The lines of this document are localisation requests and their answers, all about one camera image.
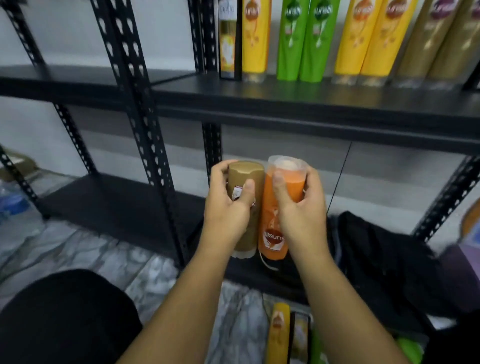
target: forearm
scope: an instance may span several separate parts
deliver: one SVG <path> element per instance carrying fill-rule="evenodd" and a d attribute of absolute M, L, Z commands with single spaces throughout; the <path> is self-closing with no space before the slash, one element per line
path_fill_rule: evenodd
<path fill-rule="evenodd" d="M 296 262 L 330 363 L 408 364 L 330 257 L 304 252 Z"/>
<path fill-rule="evenodd" d="M 199 248 L 119 364 L 203 363 L 228 255 Z"/>

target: green shampoo bottle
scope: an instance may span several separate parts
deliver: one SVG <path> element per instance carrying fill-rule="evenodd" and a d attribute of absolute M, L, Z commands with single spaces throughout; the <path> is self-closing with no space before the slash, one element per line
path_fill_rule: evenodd
<path fill-rule="evenodd" d="M 283 0 L 276 65 L 276 77 L 279 80 L 298 79 L 309 2 L 310 0 Z"/>
<path fill-rule="evenodd" d="M 305 31 L 300 79 L 320 82 L 324 76 L 340 0 L 312 0 Z"/>

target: brown bottle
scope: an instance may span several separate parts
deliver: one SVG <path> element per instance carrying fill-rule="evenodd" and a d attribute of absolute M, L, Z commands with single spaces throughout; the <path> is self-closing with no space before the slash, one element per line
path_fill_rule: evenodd
<path fill-rule="evenodd" d="M 240 197 L 243 184 L 247 179 L 255 181 L 255 202 L 250 208 L 250 220 L 245 233 L 235 246 L 234 258 L 251 258 L 257 250 L 258 223 L 262 211 L 265 169 L 262 164 L 249 161 L 238 161 L 228 167 L 228 196 L 235 201 Z"/>
<path fill-rule="evenodd" d="M 427 78 L 455 84 L 480 44 L 480 0 L 464 0 Z"/>
<path fill-rule="evenodd" d="M 397 85 L 416 86 L 418 83 L 409 80 L 425 78 L 452 24 L 458 4 L 459 0 L 425 1 L 396 73 Z"/>

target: black pants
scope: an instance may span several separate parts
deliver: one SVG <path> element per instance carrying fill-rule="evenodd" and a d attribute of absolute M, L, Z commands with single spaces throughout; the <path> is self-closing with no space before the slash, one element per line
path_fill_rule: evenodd
<path fill-rule="evenodd" d="M 88 270 L 32 283 L 0 312 L 0 363 L 115 363 L 142 330 L 132 300 Z"/>

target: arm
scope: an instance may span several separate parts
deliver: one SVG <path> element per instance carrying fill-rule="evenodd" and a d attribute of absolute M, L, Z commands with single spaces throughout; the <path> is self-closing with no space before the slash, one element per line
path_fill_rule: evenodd
<path fill-rule="evenodd" d="M 309 167 L 303 201 L 289 197 L 280 173 L 274 175 L 280 226 L 302 282 L 329 362 L 408 364 L 366 303 L 336 267 L 327 245 L 325 199 L 320 177 Z"/>
<path fill-rule="evenodd" d="M 198 249 L 148 325 L 117 364 L 203 363 L 215 321 L 228 259 L 247 228 L 255 198 L 247 180 L 232 202 L 225 173 L 233 160 L 214 166 Z"/>

